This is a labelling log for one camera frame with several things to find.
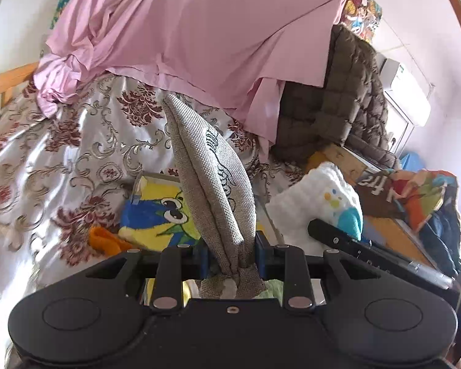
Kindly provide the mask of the grey linen pouch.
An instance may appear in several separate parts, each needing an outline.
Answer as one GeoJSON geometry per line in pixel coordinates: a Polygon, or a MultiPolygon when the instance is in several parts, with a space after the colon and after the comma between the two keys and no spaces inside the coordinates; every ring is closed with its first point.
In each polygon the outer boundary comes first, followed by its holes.
{"type": "Polygon", "coordinates": [[[281,283],[262,280],[255,264],[255,198],[238,155],[176,96],[166,95],[161,105],[186,204],[215,259],[200,283],[200,296],[280,300],[281,283]]]}

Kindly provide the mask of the white knitted parrot towel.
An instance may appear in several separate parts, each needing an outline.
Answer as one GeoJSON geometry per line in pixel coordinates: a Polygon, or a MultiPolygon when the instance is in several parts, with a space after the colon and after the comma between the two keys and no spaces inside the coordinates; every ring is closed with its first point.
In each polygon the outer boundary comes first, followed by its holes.
{"type": "Polygon", "coordinates": [[[363,231],[360,198],[332,162],[322,162],[296,184],[273,196],[266,211],[284,241],[305,254],[320,256],[325,245],[308,234],[314,219],[332,225],[359,241],[363,231]]]}

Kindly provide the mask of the grey tray with cartoon mat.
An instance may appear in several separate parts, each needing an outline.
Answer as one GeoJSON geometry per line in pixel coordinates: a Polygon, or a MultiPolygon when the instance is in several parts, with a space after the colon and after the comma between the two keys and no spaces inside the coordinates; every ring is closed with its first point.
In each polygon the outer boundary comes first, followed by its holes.
{"type": "Polygon", "coordinates": [[[160,252],[200,240],[177,177],[140,174],[120,217],[119,237],[160,252]]]}

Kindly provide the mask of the orange cloth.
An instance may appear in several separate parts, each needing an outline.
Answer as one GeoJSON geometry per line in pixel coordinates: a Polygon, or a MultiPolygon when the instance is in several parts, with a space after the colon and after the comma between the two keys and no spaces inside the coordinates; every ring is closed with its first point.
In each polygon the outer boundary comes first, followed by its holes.
{"type": "Polygon", "coordinates": [[[90,228],[88,232],[88,243],[94,250],[104,256],[115,256],[133,248],[129,242],[101,226],[90,228]]]}

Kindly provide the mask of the colourful patterned fabric bag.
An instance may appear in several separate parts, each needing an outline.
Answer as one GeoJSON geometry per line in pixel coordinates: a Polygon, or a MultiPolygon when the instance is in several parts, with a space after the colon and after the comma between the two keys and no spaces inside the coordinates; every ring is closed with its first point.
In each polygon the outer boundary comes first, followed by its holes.
{"type": "Polygon", "coordinates": [[[461,271],[461,214],[459,185],[447,171],[381,171],[389,179],[387,202],[396,205],[402,219],[419,237],[423,248],[446,276],[461,271]]]}

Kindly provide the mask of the olive quilted jacket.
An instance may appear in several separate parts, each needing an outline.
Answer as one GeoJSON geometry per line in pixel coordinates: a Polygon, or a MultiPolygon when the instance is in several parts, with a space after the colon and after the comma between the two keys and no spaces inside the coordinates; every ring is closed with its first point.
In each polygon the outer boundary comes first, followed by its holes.
{"type": "Polygon", "coordinates": [[[282,161],[304,163],[335,143],[380,168],[397,169],[400,162],[389,151],[387,121],[376,50],[345,26],[335,25],[324,86],[287,82],[271,153],[282,161]]]}

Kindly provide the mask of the white air conditioner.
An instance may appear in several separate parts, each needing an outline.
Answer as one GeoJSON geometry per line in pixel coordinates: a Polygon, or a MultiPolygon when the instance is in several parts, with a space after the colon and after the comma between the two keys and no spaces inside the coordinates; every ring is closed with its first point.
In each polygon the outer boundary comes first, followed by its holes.
{"type": "Polygon", "coordinates": [[[385,130],[389,151],[399,155],[414,129],[426,125],[431,105],[411,73],[399,62],[382,55],[380,80],[388,108],[385,130]]]}

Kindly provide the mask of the floral satin bed cover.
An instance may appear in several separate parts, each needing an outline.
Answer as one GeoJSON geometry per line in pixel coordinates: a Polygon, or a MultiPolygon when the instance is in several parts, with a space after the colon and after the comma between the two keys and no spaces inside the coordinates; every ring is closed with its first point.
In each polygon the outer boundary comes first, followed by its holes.
{"type": "Polygon", "coordinates": [[[180,93],[104,75],[45,117],[28,85],[0,115],[0,354],[20,299],[101,260],[88,232],[101,226],[118,234],[140,174],[179,176],[161,105],[168,94],[223,136],[257,196],[274,196],[302,178],[294,165],[261,162],[257,136],[180,93]]]}

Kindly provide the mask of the pink draped sheet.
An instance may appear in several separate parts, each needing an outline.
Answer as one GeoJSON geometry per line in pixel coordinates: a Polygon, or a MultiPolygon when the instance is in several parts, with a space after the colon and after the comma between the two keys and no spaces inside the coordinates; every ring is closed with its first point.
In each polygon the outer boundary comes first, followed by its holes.
{"type": "Polygon", "coordinates": [[[346,0],[70,0],[34,76],[46,116],[104,72],[224,110],[275,143],[287,82],[321,87],[346,0]]]}

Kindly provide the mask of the colourful wall hanging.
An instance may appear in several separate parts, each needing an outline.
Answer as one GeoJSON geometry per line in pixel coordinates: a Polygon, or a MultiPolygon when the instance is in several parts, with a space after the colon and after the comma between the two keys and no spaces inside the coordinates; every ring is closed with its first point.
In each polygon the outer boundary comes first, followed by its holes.
{"type": "Polygon", "coordinates": [[[362,40],[372,43],[382,18],[382,8],[375,0],[347,0],[341,24],[362,40]]]}

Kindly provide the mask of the wooden bed frame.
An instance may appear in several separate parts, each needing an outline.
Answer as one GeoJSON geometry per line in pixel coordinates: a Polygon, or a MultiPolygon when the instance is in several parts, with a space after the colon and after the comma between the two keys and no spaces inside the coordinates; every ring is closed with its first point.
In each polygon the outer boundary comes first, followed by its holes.
{"type": "Polygon", "coordinates": [[[37,67],[38,62],[33,62],[11,69],[7,72],[0,73],[0,98],[2,108],[12,99],[14,88],[23,82],[29,82],[37,67]]]}

